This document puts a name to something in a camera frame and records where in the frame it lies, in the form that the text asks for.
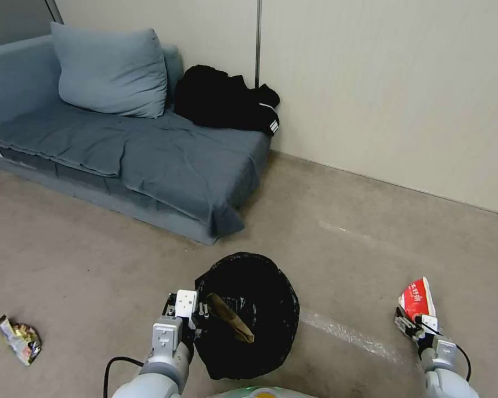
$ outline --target black trash bag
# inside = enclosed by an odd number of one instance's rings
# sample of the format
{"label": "black trash bag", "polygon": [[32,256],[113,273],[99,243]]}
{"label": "black trash bag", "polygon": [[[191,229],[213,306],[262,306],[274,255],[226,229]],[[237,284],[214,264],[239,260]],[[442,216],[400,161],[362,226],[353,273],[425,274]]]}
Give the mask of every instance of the black trash bag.
{"label": "black trash bag", "polygon": [[255,335],[235,338],[225,321],[210,316],[195,341],[214,380],[252,379],[277,369],[288,356],[299,323],[299,300],[286,276],[269,258],[231,254],[195,280],[200,299],[216,293]]}

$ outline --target brown paper bag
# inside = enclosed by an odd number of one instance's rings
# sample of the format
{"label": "brown paper bag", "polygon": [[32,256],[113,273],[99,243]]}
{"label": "brown paper bag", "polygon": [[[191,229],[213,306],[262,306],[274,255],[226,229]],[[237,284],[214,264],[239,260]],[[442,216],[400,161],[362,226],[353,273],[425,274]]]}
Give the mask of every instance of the brown paper bag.
{"label": "brown paper bag", "polygon": [[237,340],[246,343],[253,343],[255,341],[255,335],[240,319],[236,312],[231,310],[229,306],[225,304],[220,296],[218,296],[216,293],[211,293],[207,296],[206,300],[209,304],[210,313],[227,322],[232,327],[232,329],[234,329],[235,337]]}

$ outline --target black jacket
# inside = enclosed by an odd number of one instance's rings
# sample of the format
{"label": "black jacket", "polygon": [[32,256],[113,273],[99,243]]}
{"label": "black jacket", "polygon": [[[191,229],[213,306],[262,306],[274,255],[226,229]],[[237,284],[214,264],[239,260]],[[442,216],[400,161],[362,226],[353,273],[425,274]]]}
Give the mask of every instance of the black jacket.
{"label": "black jacket", "polygon": [[248,89],[242,76],[229,77],[210,66],[191,67],[175,88],[175,113],[197,125],[261,131],[273,136],[280,98],[263,85]]}

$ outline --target black cable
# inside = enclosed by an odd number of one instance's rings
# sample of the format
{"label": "black cable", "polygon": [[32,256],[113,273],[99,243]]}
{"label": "black cable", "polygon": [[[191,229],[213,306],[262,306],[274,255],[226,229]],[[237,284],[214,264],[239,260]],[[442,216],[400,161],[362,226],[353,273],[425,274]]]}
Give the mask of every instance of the black cable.
{"label": "black cable", "polygon": [[[422,323],[421,325],[422,325],[422,326],[426,326],[428,329],[430,329],[430,330],[431,330],[432,332],[434,332],[435,334],[437,334],[437,335],[439,335],[439,336],[442,336],[442,334],[441,334],[441,333],[439,333],[438,331],[436,331],[436,330],[434,330],[434,329],[430,328],[430,326],[428,326],[427,324]],[[466,359],[466,364],[467,364],[468,369],[469,369],[469,370],[466,372],[466,380],[467,380],[467,381],[469,381],[469,380],[470,380],[470,375],[472,374],[472,366],[470,365],[470,358],[469,358],[469,356],[466,354],[466,352],[465,352],[465,350],[464,350],[463,348],[461,348],[458,344],[456,344],[455,346],[458,348],[458,350],[460,350],[460,351],[461,351],[461,354],[463,354],[463,356],[464,356],[464,357],[465,357],[465,359]]]}
{"label": "black cable", "polygon": [[46,8],[48,9],[48,12],[50,13],[51,18],[54,20],[54,22],[57,22],[54,16],[54,13],[51,11],[50,5],[48,4],[48,0],[44,0],[44,3],[46,4]]}
{"label": "black cable", "polygon": [[137,361],[136,359],[133,358],[128,358],[128,357],[114,357],[111,359],[108,363],[107,366],[105,367],[105,376],[103,377],[103,398],[107,398],[107,388],[109,386],[109,370],[111,369],[111,365],[113,362],[116,362],[118,360],[125,361],[125,362],[130,362],[132,364],[135,364],[136,366],[144,366],[144,364],[140,361]]}

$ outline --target carpet floor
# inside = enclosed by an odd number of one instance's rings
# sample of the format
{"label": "carpet floor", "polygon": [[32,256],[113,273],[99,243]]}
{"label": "carpet floor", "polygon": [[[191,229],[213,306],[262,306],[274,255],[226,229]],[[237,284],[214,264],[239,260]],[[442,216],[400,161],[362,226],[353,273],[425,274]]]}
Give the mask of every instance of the carpet floor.
{"label": "carpet floor", "polygon": [[[101,397],[110,358],[146,357],[167,295],[238,251],[270,257],[295,288],[292,352],[238,381],[210,380],[196,355],[184,397],[249,385],[422,396],[393,312],[423,275],[444,332],[470,355],[471,384],[498,397],[498,214],[276,154],[242,213],[246,228],[208,247],[0,171],[0,316],[44,340],[25,368],[0,339],[0,397]],[[136,372],[115,364],[110,394]]]}

